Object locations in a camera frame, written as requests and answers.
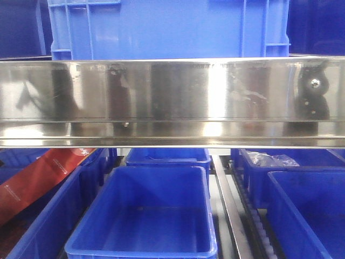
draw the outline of shiny metal surface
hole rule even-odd
[[[227,182],[226,175],[224,173],[222,162],[217,155],[212,156],[212,160],[215,165],[217,184],[223,200],[226,219],[229,224],[229,230],[231,231],[235,253],[239,259],[254,259],[248,242],[248,237],[245,234],[235,200],[232,196],[229,183]]]
[[[0,62],[0,146],[345,147],[345,57]]]

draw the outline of red package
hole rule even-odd
[[[54,148],[0,185],[0,226],[66,178],[95,148]]]

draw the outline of metal frame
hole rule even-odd
[[[0,62],[0,147],[345,147],[345,57]]]

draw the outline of stainless steel shelf edge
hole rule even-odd
[[[0,62],[0,147],[345,147],[345,57]]]

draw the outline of blue plastic bin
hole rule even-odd
[[[46,0],[0,1],[0,58],[50,55],[52,41]]]
[[[48,0],[62,59],[281,57],[289,0]]]
[[[267,218],[287,259],[345,255],[345,171],[271,172]]]
[[[245,152],[257,151],[269,155],[284,154],[293,158],[299,167],[263,167],[253,164]],[[341,168],[345,166],[345,160],[336,156],[327,149],[240,149],[243,159],[244,182],[248,183],[249,198],[255,208],[267,208],[270,200],[268,188],[269,171],[293,171],[315,170],[316,168]]]
[[[216,258],[202,167],[118,167],[66,243],[69,259]]]
[[[291,0],[291,53],[345,55],[345,1]]]
[[[24,168],[47,152],[48,148],[7,148],[0,151],[2,168]]]
[[[209,185],[211,157],[207,148],[132,148],[126,157],[127,166],[205,168]]]
[[[99,150],[77,167],[65,182],[16,216],[32,224],[7,259],[46,259],[58,256],[75,224],[97,194],[99,175],[105,173],[100,172],[100,169],[104,169],[105,151],[108,148]],[[20,169],[0,169],[0,177],[1,170],[8,172],[8,179]]]

